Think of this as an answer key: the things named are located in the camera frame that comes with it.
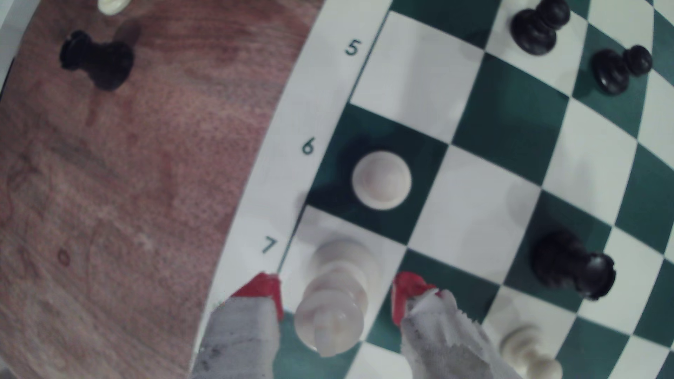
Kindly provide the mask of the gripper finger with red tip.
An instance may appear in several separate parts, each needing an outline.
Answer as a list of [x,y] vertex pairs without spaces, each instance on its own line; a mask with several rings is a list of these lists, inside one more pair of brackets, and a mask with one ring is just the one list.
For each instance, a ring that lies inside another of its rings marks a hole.
[[413,378],[520,378],[454,294],[414,272],[392,282],[392,320]]
[[281,281],[260,272],[211,313],[190,378],[273,378]]

